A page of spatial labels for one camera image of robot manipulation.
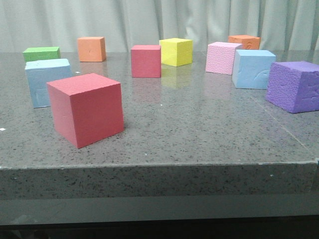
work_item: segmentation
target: foam cube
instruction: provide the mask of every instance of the foam cube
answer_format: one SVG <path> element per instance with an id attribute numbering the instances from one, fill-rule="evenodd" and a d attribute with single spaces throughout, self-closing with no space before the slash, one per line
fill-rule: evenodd
<path id="1" fill-rule="evenodd" d="M 92 73 L 47 86 L 54 127 L 77 148 L 124 130 L 121 83 Z"/>
<path id="2" fill-rule="evenodd" d="M 60 48 L 58 46 L 52 47 L 31 47 L 23 52 L 25 62 L 59 59 Z"/>
<path id="3" fill-rule="evenodd" d="M 206 58 L 206 72 L 231 75 L 233 73 L 235 51 L 241 49 L 242 44 L 228 42 L 214 42 L 208 45 Z"/>
<path id="4" fill-rule="evenodd" d="M 160 78 L 160 45 L 135 45 L 131 48 L 132 77 Z"/>
<path id="5" fill-rule="evenodd" d="M 319 110 L 319 65 L 306 61 L 273 63 L 266 100 L 290 113 Z"/>
<path id="6" fill-rule="evenodd" d="M 234 35 L 228 36 L 228 42 L 241 43 L 243 49 L 258 50 L 260 45 L 260 37 L 250 35 Z"/>
<path id="7" fill-rule="evenodd" d="M 106 59 L 105 38 L 88 36 L 78 38 L 78 54 L 81 62 L 102 62 Z"/>
<path id="8" fill-rule="evenodd" d="M 72 76 L 67 59 L 30 61 L 25 65 L 30 95 L 34 108 L 50 106 L 46 83 Z"/>
<path id="9" fill-rule="evenodd" d="M 161 62 L 170 66 L 182 66 L 193 61 L 193 41 L 189 39 L 170 38 L 160 40 Z"/>
<path id="10" fill-rule="evenodd" d="M 232 80 L 236 88 L 267 89 L 276 56 L 267 50 L 236 50 Z"/>

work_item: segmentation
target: light blue cube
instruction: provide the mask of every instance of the light blue cube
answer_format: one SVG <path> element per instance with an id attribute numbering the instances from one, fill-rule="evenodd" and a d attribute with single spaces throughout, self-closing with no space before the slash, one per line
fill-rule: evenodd
<path id="1" fill-rule="evenodd" d="M 267 50 L 236 50 L 233 83 L 236 88 L 267 89 L 270 66 L 276 56 Z"/>
<path id="2" fill-rule="evenodd" d="M 67 59 L 29 61 L 25 65 L 25 74 L 34 108 L 50 106 L 46 83 L 72 77 L 71 66 Z"/>

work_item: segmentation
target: yellow cube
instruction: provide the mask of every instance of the yellow cube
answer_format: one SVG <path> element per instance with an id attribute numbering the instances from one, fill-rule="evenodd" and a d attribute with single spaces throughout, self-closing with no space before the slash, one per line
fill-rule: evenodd
<path id="1" fill-rule="evenodd" d="M 161 62 L 170 66 L 191 64 L 193 60 L 193 41 L 171 38 L 160 40 Z"/>

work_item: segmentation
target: purple cube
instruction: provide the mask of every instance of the purple cube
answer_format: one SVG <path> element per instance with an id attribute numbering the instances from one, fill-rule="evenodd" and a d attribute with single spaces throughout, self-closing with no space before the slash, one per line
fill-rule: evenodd
<path id="1" fill-rule="evenodd" d="M 273 63 L 266 100 L 293 114 L 319 110 L 319 65 L 307 61 Z"/>

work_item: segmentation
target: green cube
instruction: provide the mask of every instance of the green cube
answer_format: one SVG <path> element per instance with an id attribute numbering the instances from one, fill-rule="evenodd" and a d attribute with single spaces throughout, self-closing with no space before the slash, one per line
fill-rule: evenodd
<path id="1" fill-rule="evenodd" d="M 24 60 L 38 61 L 38 60 L 50 60 L 59 59 L 60 48 L 58 46 L 52 47 L 31 47 L 23 52 Z"/>

